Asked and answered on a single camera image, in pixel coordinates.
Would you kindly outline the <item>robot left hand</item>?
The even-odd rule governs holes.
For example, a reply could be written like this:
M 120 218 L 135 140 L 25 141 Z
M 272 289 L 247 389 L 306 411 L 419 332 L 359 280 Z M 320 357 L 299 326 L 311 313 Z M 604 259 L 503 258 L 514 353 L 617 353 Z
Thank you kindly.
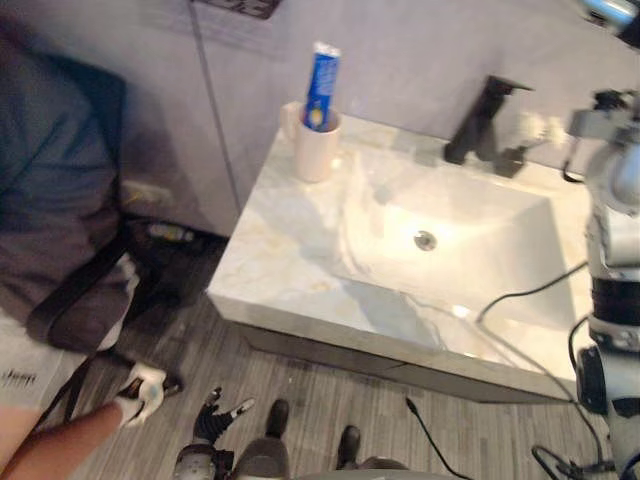
M 246 414 L 255 405 L 254 398 L 248 398 L 228 411 L 219 410 L 218 402 L 223 388 L 215 387 L 206 397 L 193 428 L 193 438 L 214 445 L 217 440 L 240 416 Z

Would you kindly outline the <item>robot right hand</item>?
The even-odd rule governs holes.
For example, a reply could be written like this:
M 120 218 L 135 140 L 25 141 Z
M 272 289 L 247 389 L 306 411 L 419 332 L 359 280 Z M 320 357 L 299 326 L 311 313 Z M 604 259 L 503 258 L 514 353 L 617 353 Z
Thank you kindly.
M 639 14 L 636 0 L 580 0 L 584 18 L 617 36 Z

